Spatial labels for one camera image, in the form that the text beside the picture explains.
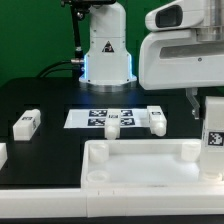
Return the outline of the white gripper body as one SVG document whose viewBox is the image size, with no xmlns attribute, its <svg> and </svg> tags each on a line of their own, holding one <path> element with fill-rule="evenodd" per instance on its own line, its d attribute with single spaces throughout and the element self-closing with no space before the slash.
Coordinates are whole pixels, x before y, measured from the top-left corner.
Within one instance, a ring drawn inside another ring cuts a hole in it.
<svg viewBox="0 0 224 224">
<path fill-rule="evenodd" d="M 224 42 L 198 42 L 194 30 L 151 32 L 141 44 L 146 90 L 224 86 Z"/>
</svg>

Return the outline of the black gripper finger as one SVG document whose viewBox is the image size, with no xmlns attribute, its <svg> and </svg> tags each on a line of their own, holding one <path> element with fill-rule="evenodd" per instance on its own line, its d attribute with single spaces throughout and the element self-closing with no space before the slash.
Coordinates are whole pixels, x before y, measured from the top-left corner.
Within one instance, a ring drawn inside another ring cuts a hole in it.
<svg viewBox="0 0 224 224">
<path fill-rule="evenodd" d="M 187 88 L 186 89 L 186 97 L 192 105 L 192 115 L 196 120 L 200 118 L 200 104 L 196 99 L 197 96 L 197 88 Z"/>
</svg>

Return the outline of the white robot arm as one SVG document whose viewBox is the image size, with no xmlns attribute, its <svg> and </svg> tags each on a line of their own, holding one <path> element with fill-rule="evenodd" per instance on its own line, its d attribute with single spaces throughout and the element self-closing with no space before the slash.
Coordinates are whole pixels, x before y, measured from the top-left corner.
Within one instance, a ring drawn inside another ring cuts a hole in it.
<svg viewBox="0 0 224 224">
<path fill-rule="evenodd" d="M 80 82 L 111 91 L 137 81 L 146 90 L 184 89 L 200 116 L 197 89 L 224 86 L 224 0 L 173 0 L 145 16 L 138 75 L 125 46 L 125 11 L 115 3 L 91 9 L 90 49 Z"/>
</svg>

